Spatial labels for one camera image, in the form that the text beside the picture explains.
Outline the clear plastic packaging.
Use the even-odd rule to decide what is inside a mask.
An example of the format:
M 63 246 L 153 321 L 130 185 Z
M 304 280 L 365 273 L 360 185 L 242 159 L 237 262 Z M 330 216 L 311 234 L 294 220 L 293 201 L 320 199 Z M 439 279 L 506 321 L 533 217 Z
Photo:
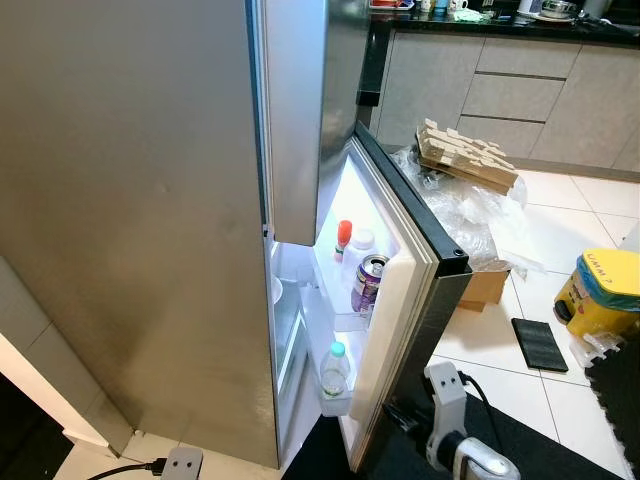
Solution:
M 604 360 L 612 352 L 620 352 L 625 338 L 611 332 L 571 335 L 570 352 L 582 369 Z

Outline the purple drink can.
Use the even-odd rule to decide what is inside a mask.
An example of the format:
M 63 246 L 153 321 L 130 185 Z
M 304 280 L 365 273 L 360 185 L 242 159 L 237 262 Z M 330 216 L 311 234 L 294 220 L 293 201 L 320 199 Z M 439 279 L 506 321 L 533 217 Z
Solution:
M 381 279 L 384 278 L 389 257 L 381 253 L 370 253 L 364 257 L 355 270 L 355 283 L 351 293 L 351 308 L 355 314 L 367 316 L 374 310 Z

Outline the steel pot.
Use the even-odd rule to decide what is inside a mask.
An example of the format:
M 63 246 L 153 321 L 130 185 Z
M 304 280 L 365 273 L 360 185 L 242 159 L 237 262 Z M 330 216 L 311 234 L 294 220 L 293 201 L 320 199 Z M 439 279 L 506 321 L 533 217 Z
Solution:
M 575 0 L 540 0 L 536 18 L 566 23 L 580 18 L 581 13 L 581 6 Z

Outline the black ridged flat pad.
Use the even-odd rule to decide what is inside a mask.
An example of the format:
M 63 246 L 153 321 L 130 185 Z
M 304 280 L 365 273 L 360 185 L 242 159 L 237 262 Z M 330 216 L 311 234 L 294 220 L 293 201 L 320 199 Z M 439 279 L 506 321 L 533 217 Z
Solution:
M 564 361 L 561 348 L 558 347 L 556 335 L 548 323 L 530 321 L 521 317 L 512 317 L 509 321 L 529 369 L 549 372 L 570 370 L 567 362 Z

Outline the silver freezer door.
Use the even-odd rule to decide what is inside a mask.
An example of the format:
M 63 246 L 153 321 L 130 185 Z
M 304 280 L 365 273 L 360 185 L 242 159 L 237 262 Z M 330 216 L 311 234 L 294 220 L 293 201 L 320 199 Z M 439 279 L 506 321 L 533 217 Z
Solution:
M 370 0 L 250 0 L 266 223 L 312 246 L 357 123 Z

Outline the clear plastic wrap heap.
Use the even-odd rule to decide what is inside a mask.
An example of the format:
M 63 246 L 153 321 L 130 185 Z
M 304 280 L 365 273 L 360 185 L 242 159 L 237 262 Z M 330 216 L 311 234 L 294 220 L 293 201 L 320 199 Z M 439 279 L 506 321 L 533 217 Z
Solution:
M 516 270 L 516 274 L 545 273 L 547 257 L 532 234 L 526 207 L 529 188 L 517 177 L 506 195 L 419 164 L 419 151 L 404 147 L 393 152 L 396 164 L 445 232 L 466 252 L 476 273 Z

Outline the small bottle red cap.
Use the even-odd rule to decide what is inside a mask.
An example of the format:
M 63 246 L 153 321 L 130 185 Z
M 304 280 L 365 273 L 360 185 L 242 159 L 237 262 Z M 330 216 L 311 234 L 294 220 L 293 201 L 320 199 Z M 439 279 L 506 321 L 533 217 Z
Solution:
M 335 229 L 335 243 L 333 250 L 333 259 L 335 262 L 343 262 L 346 257 L 346 250 L 349 242 L 351 242 L 353 234 L 353 224 L 349 220 L 340 220 Z

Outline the large black floor mat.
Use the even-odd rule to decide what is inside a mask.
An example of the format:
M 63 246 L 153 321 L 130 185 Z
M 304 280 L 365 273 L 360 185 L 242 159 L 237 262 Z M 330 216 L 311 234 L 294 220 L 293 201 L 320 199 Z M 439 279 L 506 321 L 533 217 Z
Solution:
M 466 413 L 468 434 L 492 447 L 497 447 L 495 439 L 500 439 L 504 454 L 520 472 L 520 480 L 623 480 L 506 413 L 488 410 L 472 394 Z M 451 475 L 431 467 L 413 449 L 410 438 L 396 429 L 390 431 L 379 456 L 364 471 L 353 472 L 338 421 L 320 419 L 284 471 L 283 480 L 451 480 Z

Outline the large cardboard box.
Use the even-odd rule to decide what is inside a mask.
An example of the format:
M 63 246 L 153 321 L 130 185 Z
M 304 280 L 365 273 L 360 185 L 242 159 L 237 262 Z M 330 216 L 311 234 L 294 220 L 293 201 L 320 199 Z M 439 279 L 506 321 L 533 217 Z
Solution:
M 468 280 L 458 308 L 462 310 L 483 312 L 488 305 L 498 305 L 502 300 L 504 288 L 511 270 L 474 271 Z

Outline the yellow tub blue band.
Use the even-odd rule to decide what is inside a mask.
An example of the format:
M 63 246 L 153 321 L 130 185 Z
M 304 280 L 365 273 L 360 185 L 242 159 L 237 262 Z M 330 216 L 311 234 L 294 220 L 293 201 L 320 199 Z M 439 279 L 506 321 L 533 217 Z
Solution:
M 576 337 L 630 332 L 640 319 L 639 253 L 604 248 L 582 252 L 552 307 Z

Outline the small water bottle teal cap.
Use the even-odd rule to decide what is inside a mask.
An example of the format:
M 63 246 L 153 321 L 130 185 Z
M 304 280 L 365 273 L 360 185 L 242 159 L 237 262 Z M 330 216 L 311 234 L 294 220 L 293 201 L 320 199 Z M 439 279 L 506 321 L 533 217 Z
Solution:
M 349 398 L 352 376 L 352 360 L 349 357 L 347 344 L 342 340 L 333 340 L 321 361 L 321 397 L 325 401 Z

